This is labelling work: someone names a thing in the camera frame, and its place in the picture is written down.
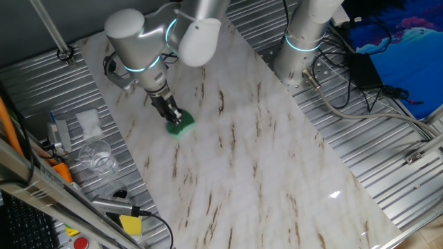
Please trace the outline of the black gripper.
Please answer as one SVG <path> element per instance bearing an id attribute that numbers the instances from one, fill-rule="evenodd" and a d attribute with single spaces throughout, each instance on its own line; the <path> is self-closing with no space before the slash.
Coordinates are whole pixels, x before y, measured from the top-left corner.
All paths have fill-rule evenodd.
<path id="1" fill-rule="evenodd" d="M 146 90 L 146 93 L 152 101 L 152 106 L 156 108 L 161 116 L 165 116 L 166 120 L 174 125 L 179 123 L 179 120 L 182 117 L 182 112 L 178 109 L 172 92 L 167 84 L 156 91 Z"/>

